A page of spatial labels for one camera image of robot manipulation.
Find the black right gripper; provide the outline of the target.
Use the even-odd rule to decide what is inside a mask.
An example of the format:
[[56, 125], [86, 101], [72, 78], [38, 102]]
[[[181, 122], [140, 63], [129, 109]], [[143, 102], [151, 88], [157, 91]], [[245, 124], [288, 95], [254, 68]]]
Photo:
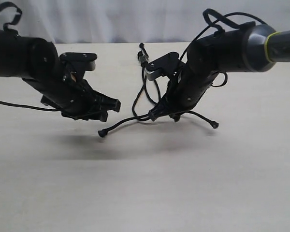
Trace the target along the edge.
[[156, 120], [169, 115], [178, 122], [183, 112], [197, 104], [219, 71], [218, 42], [220, 36], [211, 35], [194, 40], [187, 49], [187, 62], [179, 74], [177, 84], [167, 95], [148, 111], [148, 117]]

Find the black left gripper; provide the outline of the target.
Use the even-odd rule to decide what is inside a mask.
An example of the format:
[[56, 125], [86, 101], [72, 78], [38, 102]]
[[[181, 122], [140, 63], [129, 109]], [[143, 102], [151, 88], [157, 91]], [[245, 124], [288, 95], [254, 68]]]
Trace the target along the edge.
[[57, 61], [49, 70], [38, 70], [23, 81], [42, 94], [41, 103], [74, 120], [106, 122], [109, 110], [119, 113], [119, 99], [95, 91], [84, 79], [86, 71]]

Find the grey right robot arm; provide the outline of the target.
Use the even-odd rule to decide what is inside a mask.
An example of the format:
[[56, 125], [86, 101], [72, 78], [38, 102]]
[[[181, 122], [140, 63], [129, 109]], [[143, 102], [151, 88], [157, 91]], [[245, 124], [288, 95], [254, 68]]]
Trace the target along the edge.
[[198, 104], [219, 74], [262, 73], [276, 63], [290, 62], [290, 31], [278, 32], [267, 24], [218, 30], [194, 40], [188, 46], [186, 62], [176, 52], [148, 61], [147, 54], [140, 51], [138, 60], [148, 80], [169, 78], [165, 94], [146, 117], [178, 120]]

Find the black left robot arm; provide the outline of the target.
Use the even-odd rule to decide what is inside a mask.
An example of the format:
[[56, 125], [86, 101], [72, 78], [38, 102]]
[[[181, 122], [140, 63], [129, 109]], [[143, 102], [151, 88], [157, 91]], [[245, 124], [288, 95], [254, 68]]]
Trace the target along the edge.
[[121, 102], [95, 91], [84, 79], [95, 70], [95, 53], [58, 54], [42, 38], [0, 30], [0, 77], [18, 77], [41, 93], [41, 103], [74, 120], [107, 121]]

